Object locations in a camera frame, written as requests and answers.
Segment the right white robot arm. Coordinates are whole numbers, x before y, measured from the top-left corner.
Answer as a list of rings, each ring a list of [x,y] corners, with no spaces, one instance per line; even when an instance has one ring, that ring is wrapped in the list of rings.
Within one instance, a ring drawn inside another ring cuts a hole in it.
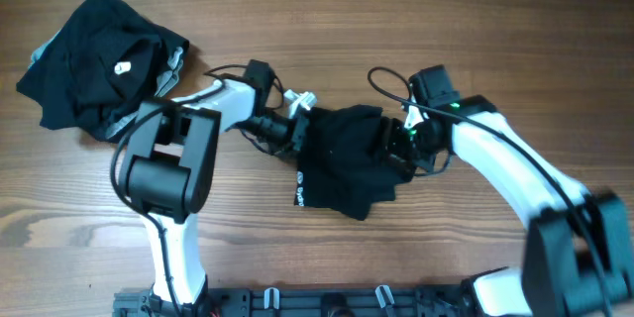
[[[425,316],[610,315],[633,298],[633,248],[627,210],[612,191],[591,192],[543,159],[484,97],[462,97],[441,65],[404,81],[403,120],[383,136],[387,161],[411,176],[443,171],[439,153],[476,169],[505,199],[527,237],[523,264],[456,286],[415,291]]]

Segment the black t-shirt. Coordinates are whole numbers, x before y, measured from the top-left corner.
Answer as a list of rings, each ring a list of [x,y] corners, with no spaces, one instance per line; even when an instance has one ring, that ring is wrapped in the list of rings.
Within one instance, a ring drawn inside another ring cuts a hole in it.
[[[296,159],[296,206],[328,208],[364,221],[374,203],[393,201],[395,186],[412,180],[412,173],[386,160],[380,107],[313,108],[308,119]]]

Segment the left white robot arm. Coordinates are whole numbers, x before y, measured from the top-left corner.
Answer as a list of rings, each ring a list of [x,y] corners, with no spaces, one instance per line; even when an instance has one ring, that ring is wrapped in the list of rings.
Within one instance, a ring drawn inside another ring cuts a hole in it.
[[[206,71],[212,84],[194,94],[144,101],[113,154],[110,180],[140,215],[155,282],[120,292],[116,316],[247,316],[247,290],[209,285],[198,244],[198,214],[209,197],[221,134],[239,130],[267,155],[300,149],[314,93],[282,86],[268,63],[250,60]]]

